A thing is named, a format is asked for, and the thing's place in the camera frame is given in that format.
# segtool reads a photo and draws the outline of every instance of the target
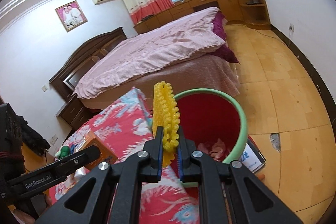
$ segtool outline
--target wall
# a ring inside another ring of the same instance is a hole
[[[336,1],[266,0],[271,23],[305,54],[336,99]]]
[[[55,114],[64,104],[53,88],[41,87],[63,66],[86,40],[123,27],[128,37],[137,35],[122,0],[94,5],[92,0],[77,0],[88,22],[64,29],[55,8],[74,0],[50,0],[18,20],[0,36],[0,94],[18,115],[44,138],[56,134],[59,147],[70,127]]]

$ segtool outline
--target yellow floor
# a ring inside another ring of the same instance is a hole
[[[246,113],[249,134],[267,160],[260,172],[266,175],[265,184],[305,224],[316,223],[336,189],[335,139],[321,97],[272,31],[229,25],[226,32],[241,63],[236,99]],[[280,133],[281,152],[273,148],[271,133]]]

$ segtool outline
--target yellow chenille cleaning mitt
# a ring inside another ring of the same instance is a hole
[[[176,147],[179,145],[180,113],[174,99],[172,87],[164,81],[154,86],[154,114],[153,114],[153,135],[155,137],[158,126],[163,126],[163,167],[170,165],[174,160]]]

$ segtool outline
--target screw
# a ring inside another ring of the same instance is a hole
[[[195,157],[195,158],[200,158],[203,156],[203,153],[201,151],[198,151],[198,150],[195,150],[192,155]]]
[[[101,162],[98,164],[98,168],[100,170],[106,170],[107,168],[109,168],[109,164],[107,162]]]
[[[239,160],[235,160],[231,163],[232,167],[239,169],[242,167],[242,163]]]
[[[147,151],[139,151],[138,152],[138,157],[139,158],[146,158],[148,156],[148,152]]]

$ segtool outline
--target human hand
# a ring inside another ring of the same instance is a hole
[[[45,202],[47,204],[47,207],[45,209],[45,211],[51,207],[51,205],[53,204],[53,201],[51,200],[50,196],[45,195]],[[24,213],[21,210],[18,209],[14,209],[13,214],[19,219],[21,220],[24,224],[34,224],[35,223],[35,219],[33,217],[31,217],[30,215]]]

